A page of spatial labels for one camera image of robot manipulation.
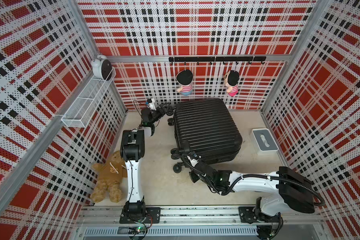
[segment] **wall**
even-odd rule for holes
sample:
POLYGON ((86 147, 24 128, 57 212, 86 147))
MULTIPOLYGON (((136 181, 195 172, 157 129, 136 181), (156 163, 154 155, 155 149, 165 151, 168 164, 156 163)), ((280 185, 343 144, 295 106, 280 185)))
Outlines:
POLYGON ((360 1, 329 1, 295 64, 264 113, 333 237, 360 239, 360 1))
POLYGON ((0 239, 69 239, 124 113, 108 90, 86 128, 63 127, 0 216, 0 239))
POLYGON ((78 0, 107 56, 288 54, 316 1, 78 0))
MULTIPOLYGON (((90 71, 65 0, 0 1, 0 184, 90 71)), ((108 92, 87 128, 63 127, 0 216, 0 239, 68 239, 124 117, 108 92)))
MULTIPOLYGON (((99 51, 107 56, 289 54, 316 1, 151 2, 78 0, 99 51)), ((183 64, 114 63, 125 105, 147 98, 159 103, 215 97, 229 108, 260 109, 283 62, 187 63, 194 93, 175 92, 183 64), (225 93, 227 70, 240 71, 239 93, 225 93)))
POLYGON ((260 109, 284 62, 260 63, 115 63, 115 84, 125 106, 134 109, 133 100, 145 106, 147 98, 158 103, 178 103, 198 98, 220 98, 229 108, 260 109), (176 92, 176 74, 185 68, 193 72, 193 93, 176 92), (229 96, 222 76, 229 70, 240 73, 239 93, 229 96))

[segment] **wire mesh basket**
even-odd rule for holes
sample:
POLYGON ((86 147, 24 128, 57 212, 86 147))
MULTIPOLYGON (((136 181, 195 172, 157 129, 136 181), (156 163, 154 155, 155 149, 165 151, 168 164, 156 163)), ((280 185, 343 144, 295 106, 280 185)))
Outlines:
POLYGON ((107 88, 116 76, 114 67, 109 74, 111 77, 108 81, 98 79, 95 76, 89 80, 89 83, 62 117, 62 122, 67 127, 86 127, 89 124, 107 88))

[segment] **blue pants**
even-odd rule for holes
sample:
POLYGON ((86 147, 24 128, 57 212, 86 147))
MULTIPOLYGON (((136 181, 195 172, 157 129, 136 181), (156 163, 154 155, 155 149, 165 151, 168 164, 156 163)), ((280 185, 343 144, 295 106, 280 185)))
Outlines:
POLYGON ((184 95, 184 96, 188 96, 188 95, 190 95, 191 93, 192 93, 192 90, 191 91, 189 91, 189 92, 185 92, 185 93, 183 93, 183 92, 180 92, 182 95, 184 95))

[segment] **brown teddy bear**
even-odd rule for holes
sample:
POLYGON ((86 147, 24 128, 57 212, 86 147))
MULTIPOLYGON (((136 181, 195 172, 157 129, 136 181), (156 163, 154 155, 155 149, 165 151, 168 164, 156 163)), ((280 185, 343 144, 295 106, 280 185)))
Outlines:
POLYGON ((119 188, 119 184, 123 177, 127 177, 127 169, 125 162, 120 156, 120 151, 115 152, 108 158, 105 164, 95 163, 92 168, 98 172, 97 184, 91 200, 95 203, 101 202, 109 191, 109 199, 111 202, 118 202, 121 200, 123 193, 119 188))

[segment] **black suitcase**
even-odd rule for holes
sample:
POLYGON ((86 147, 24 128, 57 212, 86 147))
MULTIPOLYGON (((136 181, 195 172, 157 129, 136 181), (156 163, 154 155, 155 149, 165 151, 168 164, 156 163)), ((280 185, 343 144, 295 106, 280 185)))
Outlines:
POLYGON ((178 147, 171 151, 173 159, 179 158, 179 152, 195 151, 207 164, 227 162, 235 158, 243 142, 221 99, 200 99, 177 104, 173 124, 178 147))

